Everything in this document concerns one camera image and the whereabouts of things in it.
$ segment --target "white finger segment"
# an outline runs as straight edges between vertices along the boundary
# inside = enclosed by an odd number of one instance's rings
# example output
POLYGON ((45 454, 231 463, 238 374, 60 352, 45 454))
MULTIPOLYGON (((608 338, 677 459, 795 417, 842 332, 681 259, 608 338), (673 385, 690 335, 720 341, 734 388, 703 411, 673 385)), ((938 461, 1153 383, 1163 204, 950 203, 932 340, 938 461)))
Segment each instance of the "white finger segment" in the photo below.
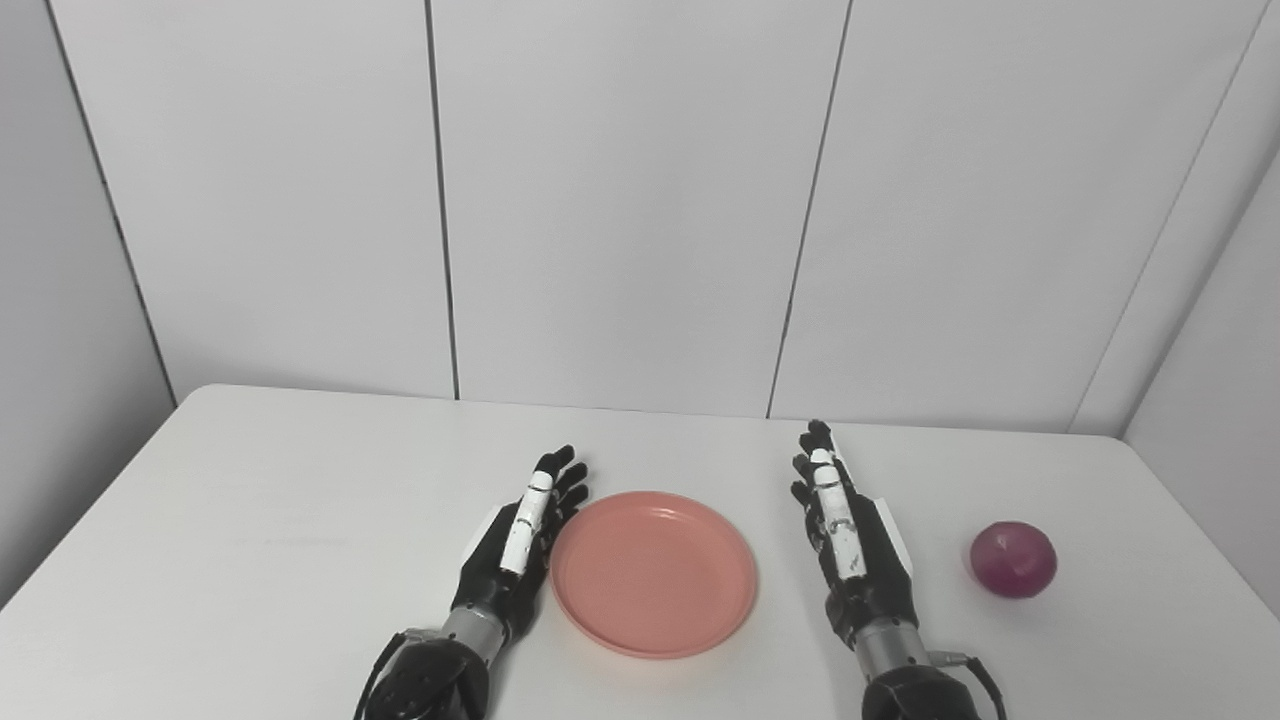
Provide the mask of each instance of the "white finger segment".
POLYGON ((529 480, 525 496, 520 498, 520 506, 516 509, 516 519, 511 523, 507 544, 502 548, 502 562, 498 566, 503 570, 517 575, 525 574, 534 536, 543 527, 543 514, 547 512, 547 503, 550 501, 553 482, 554 478, 541 470, 536 470, 529 480))
POLYGON ((822 505, 822 523, 831 541, 831 552, 836 560, 836 574, 841 580, 867 577, 867 559, 863 556, 863 543, 858 537, 858 525, 849 509, 845 486, 840 482, 840 471, 831 464, 832 455, 827 450, 815 448, 809 454, 813 464, 813 484, 822 505))

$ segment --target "white wall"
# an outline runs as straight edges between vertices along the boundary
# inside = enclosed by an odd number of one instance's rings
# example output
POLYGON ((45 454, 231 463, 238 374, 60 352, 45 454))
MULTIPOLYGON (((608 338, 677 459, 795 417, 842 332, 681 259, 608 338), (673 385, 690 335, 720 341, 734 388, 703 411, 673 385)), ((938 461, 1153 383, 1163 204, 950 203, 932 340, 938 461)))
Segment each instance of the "white wall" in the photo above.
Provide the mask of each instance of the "white wall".
POLYGON ((434 0, 462 397, 763 416, 845 0, 434 0))
POLYGON ((1280 612, 1280 163, 1125 433, 1219 550, 1280 612))
POLYGON ((41 0, 0 3, 0 605, 173 409, 41 0))
POLYGON ((453 396, 421 0, 54 0, 179 400, 453 396))
POLYGON ((440 158, 421 0, 52 4, 179 396, 1115 434, 1280 123, 1268 0, 433 0, 440 158))
POLYGON ((1229 159, 1197 199, 1229 214, 1280 123, 1280 54, 1234 87, 1266 5, 855 1, 773 415, 1116 433, 1193 291, 1148 259, 1190 242, 1202 269, 1226 232, 1165 236, 1184 179, 1229 159), (1073 427, 1096 380, 1117 401, 1073 427))

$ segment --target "gray wall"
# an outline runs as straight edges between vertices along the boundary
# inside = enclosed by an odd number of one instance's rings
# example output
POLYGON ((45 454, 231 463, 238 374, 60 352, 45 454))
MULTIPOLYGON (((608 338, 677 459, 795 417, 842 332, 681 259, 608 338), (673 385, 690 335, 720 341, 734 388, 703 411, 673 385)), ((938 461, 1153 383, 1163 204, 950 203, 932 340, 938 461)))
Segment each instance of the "gray wall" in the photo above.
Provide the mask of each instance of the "gray wall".
POLYGON ((1125 433, 1142 459, 1280 612, 1280 163, 1125 433))
POLYGON ((41 0, 0 3, 0 603, 173 409, 41 0))

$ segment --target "plate rim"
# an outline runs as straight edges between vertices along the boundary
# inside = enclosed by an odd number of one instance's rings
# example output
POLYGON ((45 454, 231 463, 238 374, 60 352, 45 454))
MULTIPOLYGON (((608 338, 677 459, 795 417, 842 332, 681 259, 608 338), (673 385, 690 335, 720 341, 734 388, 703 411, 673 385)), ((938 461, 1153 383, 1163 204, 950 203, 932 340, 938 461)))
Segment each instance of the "plate rim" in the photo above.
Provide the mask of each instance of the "plate rim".
POLYGON ((691 497, 684 496, 684 495, 678 495, 678 493, 673 493, 673 492, 664 492, 664 491, 623 491, 623 492, 617 492, 617 493, 613 493, 613 495, 607 495, 607 496, 596 500, 595 502, 591 502, 588 506, 585 506, 579 512, 577 516, 572 518, 564 525, 564 528, 561 529, 561 534, 556 539, 556 544, 552 546, 550 568, 549 568, 548 574, 550 575, 552 594, 556 596, 557 605, 559 605, 561 611, 564 612, 564 616, 568 618, 570 623, 572 623, 573 626, 579 629, 579 632, 581 632, 584 635, 591 638, 591 641, 594 641, 596 644, 600 644, 603 647, 607 647, 607 648, 609 648, 609 650, 612 650, 614 652, 622 653, 622 655, 627 655, 627 656, 631 656, 631 657, 639 657, 639 659, 644 659, 644 660, 676 660, 676 659, 680 659, 680 657, 690 657, 690 656, 694 656, 694 655, 700 655, 703 652, 707 652, 708 650, 712 650, 713 647, 723 643, 728 638, 733 637, 733 634, 737 633, 742 628, 742 625, 746 623, 746 619, 751 615, 751 610, 754 610, 754 607, 755 607, 756 596, 759 593, 759 569, 756 568, 755 553, 751 552, 751 546, 750 546, 750 543, 746 542, 746 538, 742 536, 742 532, 739 530, 737 527, 733 525, 733 523, 731 523, 728 520, 728 518, 726 518, 721 512, 716 511, 713 507, 708 506, 707 503, 699 502, 699 501, 696 501, 696 500, 694 500, 691 497), (561 578, 563 577, 563 570, 557 570, 558 568, 562 568, 562 562, 563 562, 563 560, 558 561, 557 557, 564 557, 564 556, 563 555, 558 556, 557 552, 556 552, 557 548, 562 547, 561 542, 564 539, 564 533, 568 532, 572 528, 573 523, 576 523, 584 514, 590 512, 593 509, 599 507, 602 505, 608 505, 611 501, 618 502, 622 498, 630 500, 630 501, 634 502, 637 496, 640 496, 640 497, 645 497, 646 496, 646 497, 653 497, 654 498, 654 502, 645 502, 644 503, 648 507, 660 507, 659 503, 662 502, 662 500, 668 500, 668 501, 675 500, 678 503, 687 503, 687 505, 692 505, 692 506, 700 509, 703 512, 708 514, 710 516, 710 519, 716 524, 722 525, 723 529, 727 530, 727 536, 728 536, 730 542, 732 544, 735 544, 735 546, 737 546, 737 547, 740 547, 742 550, 744 568, 746 570, 746 573, 745 573, 746 583, 745 584, 746 584, 746 591, 748 591, 745 593, 745 600, 742 602, 742 606, 737 610, 737 612, 733 614, 732 623, 726 623, 726 628, 728 628, 728 629, 726 632, 717 633, 710 641, 705 641, 705 642, 698 643, 696 646, 689 646, 689 647, 681 648, 678 651, 645 651, 645 650, 636 650, 636 648, 632 648, 632 647, 627 647, 627 646, 616 643, 616 642, 613 642, 613 641, 611 641, 611 639, 608 639, 605 637, 602 637, 600 634, 590 630, 577 618, 577 614, 572 610, 571 603, 566 602, 566 600, 564 600, 564 592, 561 588, 561 578))

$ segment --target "panel seam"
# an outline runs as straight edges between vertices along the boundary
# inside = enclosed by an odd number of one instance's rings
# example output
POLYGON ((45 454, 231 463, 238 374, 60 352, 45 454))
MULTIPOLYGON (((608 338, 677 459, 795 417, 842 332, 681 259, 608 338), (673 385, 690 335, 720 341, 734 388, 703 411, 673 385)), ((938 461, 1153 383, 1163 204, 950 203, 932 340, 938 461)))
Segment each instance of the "panel seam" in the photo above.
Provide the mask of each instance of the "panel seam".
POLYGON ((58 55, 63 61, 63 70, 67 73, 67 82, 72 88, 72 97, 76 101, 76 111, 79 114, 81 127, 84 128, 84 138, 88 141, 88 151, 93 158, 93 169, 97 172, 97 181, 102 186, 102 196, 106 199, 106 210, 111 214, 111 224, 115 227, 115 237, 120 243, 120 252, 124 255, 124 265, 129 272, 129 281, 133 283, 133 293, 142 310, 142 322, 147 328, 147 338, 151 341, 151 351, 155 352, 156 364, 160 365, 160 377, 164 378, 165 392, 169 395, 169 404, 178 407, 178 396, 173 391, 173 379, 169 377, 169 366, 165 365, 164 354, 160 351, 160 338, 156 336, 155 324, 151 322, 151 309, 147 307, 146 296, 142 292, 142 283, 138 282, 138 272, 133 265, 133 255, 129 252, 129 243, 124 238, 124 225, 120 215, 115 210, 115 199, 111 197, 111 188, 106 182, 106 170, 102 169, 102 158, 97 151, 97 142, 93 140, 93 131, 88 124, 88 114, 84 111, 84 101, 81 97, 79 86, 76 83, 76 73, 72 70, 70 58, 67 56, 67 45, 63 42, 63 31, 58 27, 58 17, 54 14, 51 0, 45 0, 45 13, 49 15, 49 26, 54 31, 54 42, 58 45, 58 55))
POLYGON ((1133 402, 1133 407, 1130 407, 1129 413, 1125 415, 1124 424, 1120 427, 1117 437, 1123 438, 1129 432, 1129 425, 1133 424, 1133 419, 1138 414, 1138 407, 1142 405, 1142 401, 1147 398, 1147 393, 1151 392, 1152 383, 1156 382, 1156 375, 1160 374, 1160 369, 1164 366, 1165 360, 1169 359, 1169 354, 1172 351, 1174 343, 1178 342, 1178 336, 1181 334, 1183 328, 1187 325, 1187 322, 1192 316, 1192 313, 1196 311, 1196 305, 1199 304, 1201 295, 1204 293, 1204 288, 1208 286, 1210 278, 1217 269, 1219 263, 1222 261, 1222 255, 1226 254, 1226 247, 1231 243, 1231 240, 1235 237, 1235 231, 1239 229, 1240 223, 1244 220, 1244 215, 1253 205, 1253 200, 1254 197, 1257 197, 1258 190, 1261 190, 1263 179, 1267 177, 1267 174, 1270 174, 1272 169, 1280 168, 1280 163, 1277 163, 1277 156, 1280 155, 1277 154, 1280 154, 1280 133, 1276 135, 1275 140, 1271 142, 1271 147, 1263 154, 1263 156, 1270 158, 1270 160, 1262 164, 1262 168, 1253 178, 1252 187, 1248 190, 1245 197, 1242 199, 1239 206, 1236 208, 1235 217, 1228 225, 1228 231, 1222 233, 1222 237, 1219 240, 1217 247, 1213 250, 1213 256, 1210 259, 1208 263, 1206 263, 1204 270, 1201 273, 1199 281, 1196 283, 1196 287, 1192 291, 1190 300, 1183 307, 1183 311, 1179 315, 1178 322, 1174 323, 1174 329, 1172 332, 1169 333, 1169 337, 1165 341, 1165 346, 1161 348, 1160 355, 1156 359, 1156 363, 1152 365, 1151 372, 1147 373, 1147 378, 1142 383, 1142 389, 1138 392, 1133 402))
POLYGON ((845 41, 849 38, 849 19, 854 13, 854 0, 845 6, 845 24, 840 31, 840 46, 836 50, 836 69, 831 73, 831 91, 827 95, 827 111, 822 118, 822 133, 818 136, 818 154, 813 163, 813 178, 809 181, 809 199, 804 208, 804 223, 800 225, 800 243, 796 247, 796 261, 791 269, 791 288, 787 292, 787 310, 782 316, 782 336, 778 338, 778 355, 773 361, 773 380, 769 383, 769 402, 764 407, 764 418, 773 416, 773 397, 778 391, 778 374, 782 370, 782 352, 787 345, 787 332, 791 329, 791 311, 795 307, 796 284, 800 281, 800 264, 804 259, 804 243, 809 236, 809 218, 813 215, 813 197, 818 191, 818 174, 822 170, 822 154, 827 147, 827 131, 831 127, 831 109, 836 104, 836 87, 840 83, 840 65, 845 59, 845 41))
POLYGON ((425 0, 426 12, 426 67, 431 85, 431 124, 435 136, 435 188, 440 205, 440 251, 444 258, 444 307, 449 320, 449 366, 453 370, 453 400, 462 400, 458 383, 458 334, 453 319, 453 265, 449 256, 449 219, 444 202, 444 146, 440 141, 440 94, 435 73, 435 22, 431 0, 425 0))
MULTIPOLYGON (((1217 123, 1217 118, 1222 113, 1222 106, 1226 104, 1226 99, 1230 96, 1231 88, 1235 86, 1235 78, 1240 73, 1240 67, 1244 65, 1244 59, 1248 56, 1249 50, 1253 47, 1253 40, 1257 37, 1258 28, 1262 27, 1262 20, 1266 18, 1267 10, 1270 9, 1271 9, 1271 0, 1266 0, 1266 3, 1262 5, 1262 12, 1258 13, 1258 19, 1253 23, 1253 29, 1249 32, 1248 38, 1245 38, 1244 46, 1240 49, 1240 55, 1235 59, 1235 65, 1231 68, 1231 74, 1228 77, 1226 85, 1224 86, 1221 95, 1219 95, 1217 105, 1213 108, 1213 114, 1210 117, 1208 124, 1204 127, 1204 132, 1201 135, 1199 142, 1196 145, 1196 150, 1192 152, 1190 163, 1188 163, 1187 170, 1183 173, 1181 181, 1178 183, 1178 190, 1174 192, 1174 199, 1169 204, 1169 209, 1165 211, 1165 215, 1161 219, 1160 229, 1156 231, 1156 237, 1155 240, 1152 240, 1151 246, 1147 249, 1147 256, 1142 261, 1142 268, 1138 269, 1138 275, 1134 278, 1134 283, 1129 288, 1129 295, 1125 297, 1124 305, 1121 306, 1119 315, 1116 315, 1116 322, 1111 327, 1111 333, 1107 336, 1107 342, 1102 346, 1102 354, 1098 356, 1098 361, 1097 364, 1094 364, 1093 372, 1089 374, 1089 379, 1084 383, 1084 391, 1080 393, 1079 402, 1075 404, 1075 411, 1071 413, 1071 418, 1066 421, 1066 427, 1062 430, 1065 433, 1071 432, 1071 428, 1075 425, 1075 421, 1080 416, 1080 410, 1084 407, 1084 401, 1089 397, 1089 391, 1093 388, 1093 383, 1098 378, 1098 370, 1102 369, 1102 364, 1106 360, 1107 354, 1111 351, 1111 346, 1115 342, 1116 333, 1120 331, 1120 325, 1124 324, 1125 315, 1128 315, 1129 313, 1129 306, 1133 304, 1133 299, 1138 293, 1138 288, 1142 287, 1142 281, 1147 274, 1147 268, 1151 265, 1151 259, 1156 255, 1156 249, 1160 247, 1160 241, 1164 240, 1165 231, 1169 228, 1169 222, 1174 215, 1174 210, 1178 209, 1178 205, 1183 199, 1183 191, 1187 190, 1187 183, 1196 170, 1196 165, 1201 158, 1201 152, 1204 150, 1204 145, 1208 142, 1208 137, 1213 132, 1213 126, 1217 123)), ((1196 301, 1196 295, 1197 293, 1193 292, 1192 297, 1188 299, 1187 301, 1188 309, 1190 304, 1196 301)), ((1166 346, 1172 343, 1172 336, 1166 340, 1167 340, 1166 346)), ((1147 373, 1148 378, 1146 383, 1147 386, 1149 386, 1151 378, 1155 377, 1162 361, 1164 361, 1162 357, 1157 359, 1156 364, 1148 369, 1147 373)), ((1133 418, 1133 411, 1134 409, 1137 409, 1138 402, 1140 402, 1140 397, 1134 402, 1133 407, 1130 407, 1128 413, 1129 418, 1133 418)))

